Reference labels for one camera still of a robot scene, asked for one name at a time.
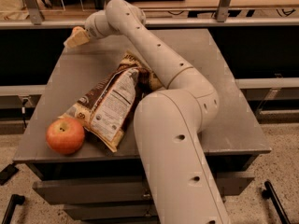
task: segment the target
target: drawer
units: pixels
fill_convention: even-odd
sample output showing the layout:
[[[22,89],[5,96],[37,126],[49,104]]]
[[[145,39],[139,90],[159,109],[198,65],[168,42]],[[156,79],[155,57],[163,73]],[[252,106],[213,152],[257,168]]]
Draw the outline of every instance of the drawer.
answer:
[[[253,172],[216,173],[214,179],[221,196],[236,196],[254,179]]]
[[[110,203],[150,198],[141,176],[113,176],[35,182],[33,189],[49,204]]]
[[[74,220],[158,216],[152,200],[65,205],[64,210]]]

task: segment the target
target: gray table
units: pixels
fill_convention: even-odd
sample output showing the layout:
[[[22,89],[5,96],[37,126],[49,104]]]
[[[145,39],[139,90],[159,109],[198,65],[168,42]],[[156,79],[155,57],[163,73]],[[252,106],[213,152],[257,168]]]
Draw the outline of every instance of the gray table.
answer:
[[[253,178],[245,172],[249,165],[271,148],[246,99],[235,85],[228,65],[206,29],[152,32],[199,69],[219,92],[219,114],[199,135],[209,166],[217,174],[221,194],[239,194],[242,191],[239,187],[244,189]],[[140,212],[144,212],[144,205],[148,205],[142,202],[152,202],[135,144],[133,125],[129,126],[116,153],[111,153],[93,134],[87,136],[82,149],[69,156],[50,150],[45,140],[48,126],[113,72],[127,49],[139,55],[124,36],[111,36],[76,49],[65,49],[14,157],[16,163],[26,163],[42,180],[34,183],[34,189],[44,198],[47,196],[45,200],[49,203],[67,204],[64,210],[73,218],[139,217]],[[118,189],[118,195],[112,194],[114,189]],[[72,194],[78,191],[84,195],[74,198]],[[62,198],[60,193],[69,195]],[[135,210],[135,214],[99,214],[99,210],[109,213],[107,208],[112,208],[114,213],[115,208],[123,210],[122,202],[126,201],[141,202],[135,204],[136,209],[127,206],[129,210]],[[104,207],[103,203],[109,203],[109,206]],[[152,211],[151,215],[155,216],[156,212]]]

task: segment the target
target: black stand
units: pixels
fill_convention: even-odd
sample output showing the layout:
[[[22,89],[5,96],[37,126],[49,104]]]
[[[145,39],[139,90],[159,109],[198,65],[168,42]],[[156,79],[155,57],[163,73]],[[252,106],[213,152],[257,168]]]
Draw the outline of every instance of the black stand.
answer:
[[[24,196],[12,194],[2,224],[9,224],[12,219],[13,212],[15,211],[16,205],[22,205],[24,202]]]
[[[282,224],[291,224],[291,222],[289,221],[288,216],[287,216],[286,212],[284,211],[284,209],[279,201],[279,198],[278,198],[277,194],[275,193],[270,181],[265,181],[264,186],[265,186],[266,190],[262,191],[263,198],[264,199],[271,198],[272,203],[278,212],[278,215],[279,215],[279,218],[280,218]]]
[[[0,185],[4,185],[8,180],[18,173],[19,169],[16,168],[16,163],[9,164],[4,170],[0,172]]]

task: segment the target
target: crumpled bag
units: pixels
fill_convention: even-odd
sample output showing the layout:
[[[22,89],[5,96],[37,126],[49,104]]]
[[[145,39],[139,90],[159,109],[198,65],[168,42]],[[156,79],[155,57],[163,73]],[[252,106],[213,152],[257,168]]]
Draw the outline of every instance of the crumpled bag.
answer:
[[[144,94],[161,87],[152,70],[127,51],[118,69],[77,100],[61,118],[77,119],[116,152],[138,102]]]

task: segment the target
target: screw hole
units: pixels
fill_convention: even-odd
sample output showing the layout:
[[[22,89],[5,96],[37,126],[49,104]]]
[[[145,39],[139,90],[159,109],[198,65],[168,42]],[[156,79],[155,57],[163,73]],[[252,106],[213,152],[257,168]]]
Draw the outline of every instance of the screw hole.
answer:
[[[180,134],[177,137],[175,137],[175,142],[181,142],[185,139],[185,135],[184,134]]]
[[[198,182],[198,181],[200,180],[200,177],[197,175],[197,176],[195,176],[195,177],[193,178],[193,180],[194,180],[195,182]]]

